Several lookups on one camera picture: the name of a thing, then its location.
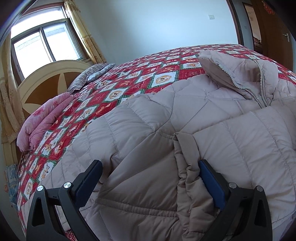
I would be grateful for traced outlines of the brown wooden door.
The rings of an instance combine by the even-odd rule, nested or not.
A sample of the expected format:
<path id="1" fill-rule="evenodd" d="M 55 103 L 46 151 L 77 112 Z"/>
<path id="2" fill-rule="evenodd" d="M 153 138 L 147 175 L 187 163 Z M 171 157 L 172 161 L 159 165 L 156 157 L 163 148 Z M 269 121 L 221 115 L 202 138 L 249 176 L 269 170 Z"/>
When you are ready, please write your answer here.
<path id="1" fill-rule="evenodd" d="M 263 55 L 280 63 L 289 70 L 293 70 L 293 48 L 283 34 L 290 32 L 280 17 L 270 15 L 264 9 L 261 1 L 252 1 L 252 6 L 258 21 Z"/>

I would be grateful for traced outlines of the cream and brown headboard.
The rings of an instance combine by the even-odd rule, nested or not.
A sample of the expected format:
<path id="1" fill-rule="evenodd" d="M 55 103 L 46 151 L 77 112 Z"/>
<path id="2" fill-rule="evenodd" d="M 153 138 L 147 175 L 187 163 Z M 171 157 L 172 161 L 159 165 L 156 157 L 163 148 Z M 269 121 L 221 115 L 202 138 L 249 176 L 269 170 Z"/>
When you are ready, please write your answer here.
<path id="1" fill-rule="evenodd" d="M 83 61 L 62 60 L 30 74 L 17 88 L 25 118 L 47 100 L 66 92 L 73 80 L 90 66 Z"/>

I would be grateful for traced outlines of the left yellow curtain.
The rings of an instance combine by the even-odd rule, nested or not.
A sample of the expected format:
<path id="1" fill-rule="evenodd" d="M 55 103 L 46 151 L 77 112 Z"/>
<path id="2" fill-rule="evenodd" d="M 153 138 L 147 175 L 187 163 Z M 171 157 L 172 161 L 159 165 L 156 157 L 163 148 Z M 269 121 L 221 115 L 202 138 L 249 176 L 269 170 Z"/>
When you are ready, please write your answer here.
<path id="1" fill-rule="evenodd" d="M 1 142 L 14 141 L 24 122 L 22 103 L 11 65 L 11 36 L 8 35 L 1 46 Z"/>

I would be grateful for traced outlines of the folded pink quilt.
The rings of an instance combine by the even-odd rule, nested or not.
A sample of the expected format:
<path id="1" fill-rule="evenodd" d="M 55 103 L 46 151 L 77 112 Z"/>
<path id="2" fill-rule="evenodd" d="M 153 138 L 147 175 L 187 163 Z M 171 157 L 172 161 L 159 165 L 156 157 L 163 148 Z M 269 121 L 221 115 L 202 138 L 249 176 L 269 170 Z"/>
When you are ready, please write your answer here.
<path id="1" fill-rule="evenodd" d="M 34 111 L 24 122 L 16 139 L 16 145 L 20 151 L 36 149 L 45 132 L 73 99 L 73 95 L 65 92 L 49 99 Z"/>

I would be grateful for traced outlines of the red double happiness decoration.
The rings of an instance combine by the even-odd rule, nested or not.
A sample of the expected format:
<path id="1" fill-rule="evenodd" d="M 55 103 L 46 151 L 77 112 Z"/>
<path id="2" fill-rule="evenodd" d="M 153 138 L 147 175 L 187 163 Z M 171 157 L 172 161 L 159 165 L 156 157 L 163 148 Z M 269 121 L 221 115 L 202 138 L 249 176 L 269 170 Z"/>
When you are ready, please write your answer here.
<path id="1" fill-rule="evenodd" d="M 264 0 L 262 0 L 261 2 L 263 4 L 264 9 L 267 11 L 268 14 L 275 15 L 274 10 Z"/>

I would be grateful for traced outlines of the grey striped pillow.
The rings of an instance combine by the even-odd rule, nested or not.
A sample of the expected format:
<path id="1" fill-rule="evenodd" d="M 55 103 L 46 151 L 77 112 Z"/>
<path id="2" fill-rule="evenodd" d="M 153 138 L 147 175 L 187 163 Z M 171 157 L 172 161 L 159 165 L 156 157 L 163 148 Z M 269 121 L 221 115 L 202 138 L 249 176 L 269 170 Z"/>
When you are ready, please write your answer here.
<path id="1" fill-rule="evenodd" d="M 97 80 L 99 77 L 107 73 L 109 70 L 114 68 L 115 64 L 95 64 L 91 67 L 84 70 L 81 74 L 79 74 L 70 84 L 67 91 L 69 93 L 74 93 L 79 91 L 84 87 L 86 84 L 92 83 L 93 81 Z"/>

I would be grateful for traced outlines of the yellow curtain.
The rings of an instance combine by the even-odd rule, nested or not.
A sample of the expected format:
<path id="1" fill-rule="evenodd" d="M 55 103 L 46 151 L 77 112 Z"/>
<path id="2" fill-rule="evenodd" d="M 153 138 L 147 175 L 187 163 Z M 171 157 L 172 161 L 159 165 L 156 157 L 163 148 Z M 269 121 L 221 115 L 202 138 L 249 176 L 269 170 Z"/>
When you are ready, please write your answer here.
<path id="1" fill-rule="evenodd" d="M 14 141 L 24 122 L 22 103 L 11 65 L 11 36 L 8 35 L 1 46 L 1 142 Z"/>
<path id="2" fill-rule="evenodd" d="M 82 45 L 94 64 L 106 63 L 106 59 L 103 56 L 99 46 L 95 42 L 95 39 L 92 37 L 89 32 L 86 24 L 84 23 L 79 8 L 77 8 L 74 1 L 66 0 L 64 1 L 64 7 L 66 14 L 69 17 L 79 39 L 82 42 Z"/>

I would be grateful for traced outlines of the red patchwork cartoon bedspread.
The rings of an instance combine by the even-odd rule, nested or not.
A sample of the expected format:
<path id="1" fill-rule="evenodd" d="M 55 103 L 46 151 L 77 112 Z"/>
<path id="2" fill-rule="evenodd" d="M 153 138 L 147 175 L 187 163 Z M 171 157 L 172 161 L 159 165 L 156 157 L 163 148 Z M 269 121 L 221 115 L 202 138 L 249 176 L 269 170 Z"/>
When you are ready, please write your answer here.
<path id="1" fill-rule="evenodd" d="M 18 217 L 27 229 L 31 199 L 40 183 L 55 184 L 74 165 L 68 156 L 111 149 L 118 163 L 138 126 L 163 133 L 198 130 L 266 106 L 271 86 L 295 97 L 295 73 L 241 45 L 203 45 L 144 56 L 119 66 L 81 90 L 18 167 Z"/>

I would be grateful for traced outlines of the blue white printed cloth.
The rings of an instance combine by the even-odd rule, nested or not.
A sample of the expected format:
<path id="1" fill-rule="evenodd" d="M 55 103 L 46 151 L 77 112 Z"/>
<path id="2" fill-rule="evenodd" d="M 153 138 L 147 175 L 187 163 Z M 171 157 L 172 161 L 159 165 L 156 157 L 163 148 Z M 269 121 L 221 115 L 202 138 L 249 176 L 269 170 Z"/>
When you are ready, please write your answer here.
<path id="1" fill-rule="evenodd" d="M 18 165 L 12 164 L 10 166 L 6 166 L 4 171 L 9 200 L 12 207 L 15 210 L 18 210 L 17 197 L 18 197 L 19 177 L 18 177 L 17 169 L 18 169 Z"/>

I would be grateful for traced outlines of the beige quilted puffer jacket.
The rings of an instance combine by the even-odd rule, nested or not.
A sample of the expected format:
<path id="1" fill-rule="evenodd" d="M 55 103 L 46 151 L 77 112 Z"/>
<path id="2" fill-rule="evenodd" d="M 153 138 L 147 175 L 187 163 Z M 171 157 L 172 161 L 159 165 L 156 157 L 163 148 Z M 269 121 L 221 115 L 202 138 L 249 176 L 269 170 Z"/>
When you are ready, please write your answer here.
<path id="1" fill-rule="evenodd" d="M 69 153 L 74 165 L 55 184 L 73 182 L 94 160 L 102 175 L 79 211 L 98 240 L 202 240 L 220 210 L 200 177 L 206 160 L 227 182 L 241 188 L 262 186 L 267 197 L 273 239 L 288 236 L 295 222 L 295 97 L 279 98 L 271 86 L 264 107 L 198 130 L 149 133 L 138 126 L 118 163 L 111 149 Z"/>

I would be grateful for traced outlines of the right yellow curtain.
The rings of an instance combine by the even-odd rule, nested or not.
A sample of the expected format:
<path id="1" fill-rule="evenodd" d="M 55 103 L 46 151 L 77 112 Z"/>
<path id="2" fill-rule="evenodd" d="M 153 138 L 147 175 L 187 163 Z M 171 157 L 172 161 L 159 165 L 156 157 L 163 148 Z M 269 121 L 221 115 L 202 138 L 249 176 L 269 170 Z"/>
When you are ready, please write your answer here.
<path id="1" fill-rule="evenodd" d="M 77 8 L 74 1 L 66 0 L 64 1 L 64 7 L 66 14 L 69 17 L 79 39 L 82 42 L 82 45 L 94 64 L 106 63 L 106 59 L 103 56 L 99 46 L 95 42 L 95 39 L 92 37 L 89 32 L 86 24 L 84 23 L 79 8 Z"/>

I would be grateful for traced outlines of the window with dark frame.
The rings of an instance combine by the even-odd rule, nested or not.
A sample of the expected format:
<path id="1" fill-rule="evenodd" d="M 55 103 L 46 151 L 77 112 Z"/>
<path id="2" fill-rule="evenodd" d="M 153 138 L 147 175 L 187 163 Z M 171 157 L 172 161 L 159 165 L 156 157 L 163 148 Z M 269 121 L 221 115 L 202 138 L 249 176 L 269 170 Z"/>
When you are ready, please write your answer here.
<path id="1" fill-rule="evenodd" d="M 63 3 L 35 7 L 20 17 L 11 29 L 11 53 L 20 81 L 56 61 L 88 59 Z"/>

